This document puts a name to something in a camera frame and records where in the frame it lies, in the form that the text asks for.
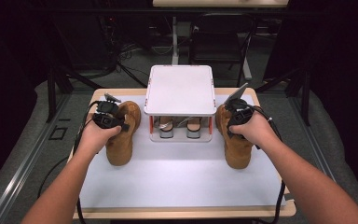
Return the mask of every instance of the human hand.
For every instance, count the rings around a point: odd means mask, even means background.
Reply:
[[[102,129],[92,120],[92,115],[88,114],[87,116],[87,125],[83,130],[78,149],[86,148],[87,151],[96,154],[103,148],[109,138],[121,132],[121,127]]]
[[[279,140],[266,118],[257,111],[254,112],[248,122],[242,125],[232,125],[229,130],[232,133],[242,134],[247,140],[262,148],[265,143]]]

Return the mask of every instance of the chair backrest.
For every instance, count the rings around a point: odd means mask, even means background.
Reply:
[[[255,29],[255,19],[240,13],[205,13],[190,26],[191,33],[249,33]]]

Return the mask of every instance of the beige shoe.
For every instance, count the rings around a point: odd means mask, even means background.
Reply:
[[[141,110],[132,101],[126,101],[118,106],[115,115],[117,119],[124,119],[124,123],[130,125],[125,132],[111,137],[106,143],[106,156],[112,165],[120,166],[127,164],[132,156],[132,136],[141,123]]]
[[[234,169],[246,168],[251,160],[253,144],[248,140],[234,134],[229,138],[227,134],[227,124],[231,118],[231,112],[225,109],[225,105],[217,108],[215,121],[217,130],[225,139],[225,155],[227,164]]]

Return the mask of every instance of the person's left arm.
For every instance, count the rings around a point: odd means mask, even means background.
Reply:
[[[71,223],[89,165],[120,127],[101,129],[91,121],[71,160],[28,211],[22,223]]]

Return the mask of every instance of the person's left hand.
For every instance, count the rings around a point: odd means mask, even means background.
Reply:
[[[86,123],[88,124],[84,128],[78,149],[81,147],[87,148],[96,154],[103,148],[109,138],[121,132],[121,127],[102,129],[92,120],[92,115],[88,114],[87,116]]]

